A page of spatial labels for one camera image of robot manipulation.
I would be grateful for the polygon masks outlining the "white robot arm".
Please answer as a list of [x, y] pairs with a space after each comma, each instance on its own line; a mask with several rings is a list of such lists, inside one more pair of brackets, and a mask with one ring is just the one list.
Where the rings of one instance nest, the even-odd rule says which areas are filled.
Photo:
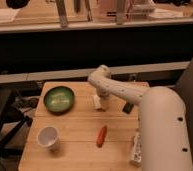
[[142, 171], [193, 171], [186, 106], [174, 90], [113, 80], [106, 65], [88, 82], [99, 96], [112, 94], [138, 106]]

